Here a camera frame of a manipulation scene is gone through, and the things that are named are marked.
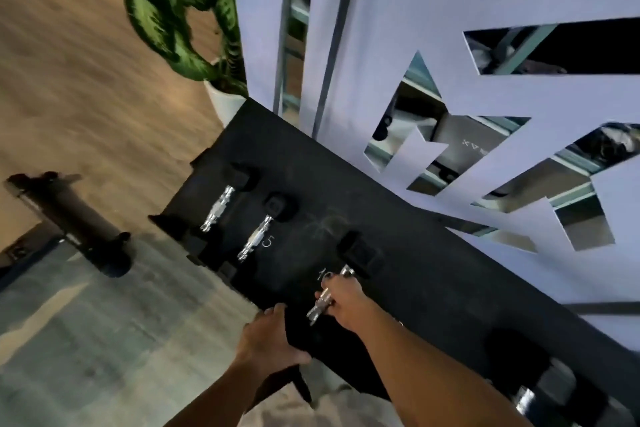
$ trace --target person's right hand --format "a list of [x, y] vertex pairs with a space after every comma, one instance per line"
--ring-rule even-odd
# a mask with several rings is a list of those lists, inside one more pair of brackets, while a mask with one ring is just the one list
[[[357, 333], [358, 325], [367, 320], [366, 316], [376, 303], [365, 295], [360, 282], [355, 277], [333, 275], [322, 281], [322, 287], [329, 289], [335, 301], [326, 313], [336, 318], [343, 328]], [[320, 292], [316, 292], [316, 299], [318, 297]]]

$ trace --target wooden floor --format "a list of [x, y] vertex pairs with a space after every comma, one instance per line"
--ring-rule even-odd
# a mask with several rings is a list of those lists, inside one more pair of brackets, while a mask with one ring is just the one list
[[[190, 21], [213, 58], [213, 16]], [[122, 0], [0, 0], [0, 178], [78, 174], [137, 253], [110, 280], [63, 245], [0, 294], [0, 425], [158, 426], [224, 370], [253, 306], [146, 218], [220, 131], [202, 84], [140, 42]], [[0, 246], [35, 223], [0, 189]]]

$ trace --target forearm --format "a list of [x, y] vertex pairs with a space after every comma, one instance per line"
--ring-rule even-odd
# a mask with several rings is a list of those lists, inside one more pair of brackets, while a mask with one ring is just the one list
[[235, 362], [164, 427], [236, 427], [264, 379], [250, 363]]
[[407, 427], [528, 426], [484, 379], [422, 340], [374, 302], [356, 327]]

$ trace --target person's left hand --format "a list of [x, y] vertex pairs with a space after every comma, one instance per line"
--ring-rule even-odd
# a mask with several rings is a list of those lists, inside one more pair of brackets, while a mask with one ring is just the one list
[[249, 363], [265, 378], [293, 365], [311, 361], [311, 356], [287, 341], [284, 327], [284, 304], [276, 304], [256, 314], [244, 326], [234, 362]]

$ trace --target dumbbell rack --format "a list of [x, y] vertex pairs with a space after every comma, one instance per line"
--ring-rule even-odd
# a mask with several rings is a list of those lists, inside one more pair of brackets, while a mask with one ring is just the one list
[[344, 265], [336, 247], [352, 231], [380, 250], [362, 280], [365, 291], [437, 348], [487, 376], [486, 336], [495, 327], [512, 327], [640, 411], [634, 353], [445, 229], [436, 215], [412, 207], [251, 99], [152, 220], [180, 242], [186, 229], [204, 222], [232, 162], [255, 168], [259, 181], [252, 191], [237, 193], [210, 245], [189, 258], [220, 273], [264, 218], [269, 193], [294, 197], [297, 214], [272, 224], [232, 285], [262, 308], [286, 302], [289, 340], [358, 390], [385, 394], [362, 343], [331, 318], [320, 317], [313, 328], [305, 318], [323, 271], [338, 273]]

